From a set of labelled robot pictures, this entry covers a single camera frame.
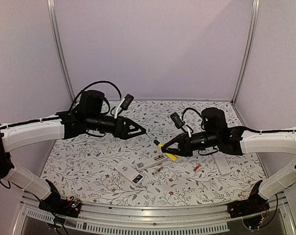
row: floral tablecloth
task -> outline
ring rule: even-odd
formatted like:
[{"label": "floral tablecloth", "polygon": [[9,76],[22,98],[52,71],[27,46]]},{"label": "floral tablecloth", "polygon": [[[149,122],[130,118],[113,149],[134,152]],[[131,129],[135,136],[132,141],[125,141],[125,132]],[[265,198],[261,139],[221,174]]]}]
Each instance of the floral tablecloth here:
[{"label": "floral tablecloth", "polygon": [[[228,126],[241,125],[228,102],[199,101],[134,101],[121,115],[129,117],[147,129],[152,138],[164,143],[181,131],[169,115],[181,114],[186,107],[198,111],[216,107],[225,111]],[[187,123],[201,131],[199,116],[185,115]],[[222,176],[212,155],[178,157],[160,166],[144,170],[143,183],[135,187],[121,177],[114,167],[120,161],[133,165],[160,153],[147,135],[120,140],[108,134],[103,138],[80,135],[59,140],[47,160],[41,177],[51,180],[62,195],[75,195],[85,202],[126,206],[186,206],[232,201],[247,197],[253,183],[265,177],[255,154],[230,156],[222,154],[231,174]],[[198,164],[201,167],[194,172]]]}]

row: white cable clip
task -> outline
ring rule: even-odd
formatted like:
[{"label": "white cable clip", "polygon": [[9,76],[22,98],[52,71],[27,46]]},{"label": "white cable clip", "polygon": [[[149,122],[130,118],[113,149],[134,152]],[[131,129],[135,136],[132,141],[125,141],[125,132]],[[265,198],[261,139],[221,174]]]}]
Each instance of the white cable clip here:
[{"label": "white cable clip", "polygon": [[5,127],[4,129],[9,128],[9,124],[3,124],[1,127]]},{"label": "white cable clip", "polygon": [[183,121],[183,123],[184,123],[185,126],[187,127],[187,132],[188,132],[188,136],[189,136],[189,138],[191,138],[191,130],[190,130],[190,128],[188,127],[186,121]]},{"label": "white cable clip", "polygon": [[114,115],[114,119],[117,119],[117,115],[118,115],[118,109],[120,108],[120,106],[122,105],[122,103],[124,102],[125,98],[122,98],[121,101],[118,103],[116,110],[115,110],[115,115]]}]

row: white rectangular object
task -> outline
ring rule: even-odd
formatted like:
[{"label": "white rectangular object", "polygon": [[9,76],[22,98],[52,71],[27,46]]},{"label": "white rectangular object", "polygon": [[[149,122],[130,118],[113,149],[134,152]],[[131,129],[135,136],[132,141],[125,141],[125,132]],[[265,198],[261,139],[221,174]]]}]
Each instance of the white rectangular object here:
[{"label": "white rectangular object", "polygon": [[148,160],[140,163],[136,163],[136,169],[138,171],[143,171],[155,165],[159,165],[167,160],[167,157],[164,154],[159,154],[156,157],[149,158]]},{"label": "white rectangular object", "polygon": [[144,180],[143,175],[138,171],[133,169],[128,163],[121,161],[116,165],[115,170],[117,170],[122,176],[124,176],[133,185],[140,185]]},{"label": "white rectangular object", "polygon": [[231,173],[230,167],[225,159],[225,156],[213,154],[213,159],[221,175],[228,175]]},{"label": "white rectangular object", "polygon": [[[46,118],[57,117],[56,115],[51,115]],[[1,133],[4,134],[2,141],[5,152],[10,152],[33,143],[63,139],[65,129],[61,121],[61,118],[59,118],[2,129]]]},{"label": "white rectangular object", "polygon": [[[296,130],[296,126],[284,130]],[[296,132],[254,133],[245,131],[240,141],[242,153],[290,153],[296,155]]]}]

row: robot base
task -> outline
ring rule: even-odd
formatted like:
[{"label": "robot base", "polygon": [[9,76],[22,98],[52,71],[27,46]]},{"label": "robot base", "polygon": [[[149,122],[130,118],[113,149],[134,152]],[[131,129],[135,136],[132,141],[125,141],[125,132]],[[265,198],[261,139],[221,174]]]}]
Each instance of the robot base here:
[{"label": "robot base", "polygon": [[50,212],[53,215],[60,214],[78,218],[81,209],[81,200],[74,197],[62,199],[53,183],[49,180],[46,181],[50,185],[51,194],[45,200],[40,201],[39,209]]},{"label": "robot base", "polygon": [[267,200],[258,195],[258,188],[261,182],[262,181],[259,181],[253,186],[248,199],[228,203],[227,211],[231,218],[259,213],[270,208]]}]

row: white box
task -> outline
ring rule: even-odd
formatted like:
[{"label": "white box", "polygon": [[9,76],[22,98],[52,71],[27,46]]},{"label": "white box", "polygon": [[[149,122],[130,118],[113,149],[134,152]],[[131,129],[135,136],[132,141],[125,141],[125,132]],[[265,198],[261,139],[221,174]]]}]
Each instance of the white box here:
[{"label": "white box", "polygon": [[148,160],[145,160],[140,163],[136,163],[135,166],[138,171],[143,171],[145,169],[148,169],[150,167],[153,167],[155,165],[159,165],[167,160],[167,156],[165,154],[159,154],[156,157],[149,158]]},{"label": "white box", "polygon": [[122,176],[124,176],[133,185],[140,185],[144,180],[143,175],[132,168],[128,163],[121,161],[116,165],[115,170],[117,170]]}]

